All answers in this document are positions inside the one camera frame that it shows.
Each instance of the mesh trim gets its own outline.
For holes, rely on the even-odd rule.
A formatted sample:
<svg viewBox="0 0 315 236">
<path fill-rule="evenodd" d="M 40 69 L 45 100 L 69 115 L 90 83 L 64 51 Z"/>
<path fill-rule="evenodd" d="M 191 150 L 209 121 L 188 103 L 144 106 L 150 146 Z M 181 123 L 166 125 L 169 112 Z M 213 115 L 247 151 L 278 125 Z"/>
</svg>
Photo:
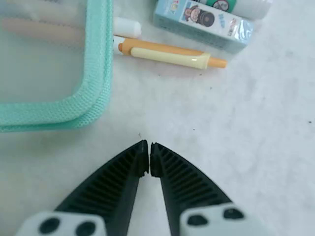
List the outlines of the mesh trim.
<svg viewBox="0 0 315 236">
<path fill-rule="evenodd" d="M 0 123 L 8 124 L 0 126 L 0 132 L 79 128 L 103 113 L 111 93 L 113 5 L 112 0 L 89 0 L 87 7 L 85 75 L 93 80 L 91 87 L 85 81 L 78 91 L 85 93 L 76 93 L 71 101 L 0 105 Z M 91 65 L 95 60 L 97 67 Z"/>
</svg>

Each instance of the white table surface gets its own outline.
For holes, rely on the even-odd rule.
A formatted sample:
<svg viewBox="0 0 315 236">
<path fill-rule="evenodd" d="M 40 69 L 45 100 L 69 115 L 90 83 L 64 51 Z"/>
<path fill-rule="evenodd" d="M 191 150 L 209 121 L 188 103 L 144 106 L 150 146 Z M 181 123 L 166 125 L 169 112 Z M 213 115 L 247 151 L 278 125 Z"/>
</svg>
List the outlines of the white table surface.
<svg viewBox="0 0 315 236">
<path fill-rule="evenodd" d="M 154 0 L 114 2 L 116 16 L 142 23 L 144 40 L 212 50 L 156 29 Z M 227 69 L 116 56 L 112 100 L 94 125 L 0 134 L 0 235 L 141 139 L 199 167 L 274 235 L 314 235 L 314 13 L 314 1 L 276 1 Z M 140 180 L 128 235 L 170 235 L 158 179 Z"/>
</svg>

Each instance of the eraser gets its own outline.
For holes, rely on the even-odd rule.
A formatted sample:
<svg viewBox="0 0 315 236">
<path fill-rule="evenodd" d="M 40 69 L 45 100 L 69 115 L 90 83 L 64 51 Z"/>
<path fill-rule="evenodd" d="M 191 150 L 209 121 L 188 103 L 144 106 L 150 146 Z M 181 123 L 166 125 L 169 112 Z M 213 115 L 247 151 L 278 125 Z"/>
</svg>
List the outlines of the eraser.
<svg viewBox="0 0 315 236">
<path fill-rule="evenodd" d="M 191 0 L 159 0 L 154 25 L 229 53 L 245 48 L 253 32 L 252 22 Z"/>
</svg>

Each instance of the glue stick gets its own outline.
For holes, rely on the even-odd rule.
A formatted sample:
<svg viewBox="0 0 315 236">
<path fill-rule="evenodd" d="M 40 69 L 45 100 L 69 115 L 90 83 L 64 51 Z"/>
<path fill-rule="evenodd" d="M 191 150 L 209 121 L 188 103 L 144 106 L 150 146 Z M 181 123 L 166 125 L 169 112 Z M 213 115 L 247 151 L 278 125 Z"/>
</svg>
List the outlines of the glue stick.
<svg viewBox="0 0 315 236">
<path fill-rule="evenodd" d="M 273 0 L 194 0 L 252 20 L 266 16 Z"/>
</svg>

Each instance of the pen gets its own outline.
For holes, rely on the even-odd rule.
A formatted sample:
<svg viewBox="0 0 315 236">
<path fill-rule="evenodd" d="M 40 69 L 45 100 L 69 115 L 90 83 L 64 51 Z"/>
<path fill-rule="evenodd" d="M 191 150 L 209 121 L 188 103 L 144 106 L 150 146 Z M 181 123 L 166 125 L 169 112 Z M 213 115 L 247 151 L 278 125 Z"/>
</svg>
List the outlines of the pen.
<svg viewBox="0 0 315 236">
<path fill-rule="evenodd" d="M 207 69 L 208 66 L 225 68 L 227 64 L 226 60 L 212 58 L 209 53 L 202 51 L 118 36 L 114 36 L 114 52 L 198 69 Z"/>
<path fill-rule="evenodd" d="M 81 29 L 19 18 L 2 18 L 1 24 L 6 31 L 23 36 L 74 47 L 84 46 L 85 35 Z M 118 36 L 114 36 L 114 53 L 199 69 L 208 66 L 225 68 L 227 64 L 225 60 L 212 58 L 209 53 Z"/>
</svg>

